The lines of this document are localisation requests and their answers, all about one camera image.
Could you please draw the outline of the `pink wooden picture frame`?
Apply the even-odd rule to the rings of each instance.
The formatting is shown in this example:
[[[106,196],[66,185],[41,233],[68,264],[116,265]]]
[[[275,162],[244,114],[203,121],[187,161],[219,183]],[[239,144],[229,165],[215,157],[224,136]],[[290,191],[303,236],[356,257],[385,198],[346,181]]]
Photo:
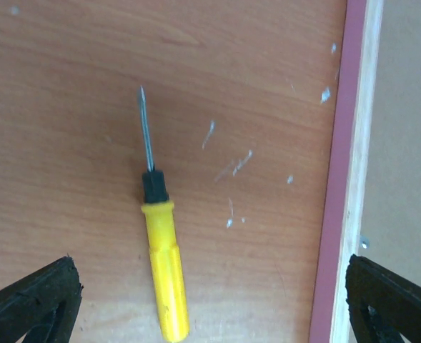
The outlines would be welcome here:
[[[345,275],[360,245],[383,1],[348,1],[310,342],[348,342]]]

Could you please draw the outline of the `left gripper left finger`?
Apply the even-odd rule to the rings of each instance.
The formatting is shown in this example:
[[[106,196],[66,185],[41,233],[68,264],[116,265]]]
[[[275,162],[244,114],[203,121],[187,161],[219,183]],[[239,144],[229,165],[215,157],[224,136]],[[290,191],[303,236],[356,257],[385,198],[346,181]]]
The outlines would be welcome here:
[[[0,290],[0,342],[68,342],[83,285],[65,256]]]

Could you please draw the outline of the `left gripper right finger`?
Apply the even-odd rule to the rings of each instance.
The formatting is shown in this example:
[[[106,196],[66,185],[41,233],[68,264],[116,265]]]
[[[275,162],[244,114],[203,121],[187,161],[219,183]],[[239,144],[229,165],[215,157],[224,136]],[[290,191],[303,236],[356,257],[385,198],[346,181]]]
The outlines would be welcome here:
[[[421,287],[353,254],[345,286],[358,342],[421,342]]]

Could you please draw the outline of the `yellow handled screwdriver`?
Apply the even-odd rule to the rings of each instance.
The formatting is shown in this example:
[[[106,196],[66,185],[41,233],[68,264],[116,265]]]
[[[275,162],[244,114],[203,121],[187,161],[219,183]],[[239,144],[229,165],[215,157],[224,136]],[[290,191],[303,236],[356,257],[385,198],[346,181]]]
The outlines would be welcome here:
[[[144,88],[137,95],[147,170],[142,174],[145,216],[159,326],[168,342],[189,335],[189,315],[179,246],[174,227],[174,203],[169,199],[164,173],[155,167],[149,134]]]

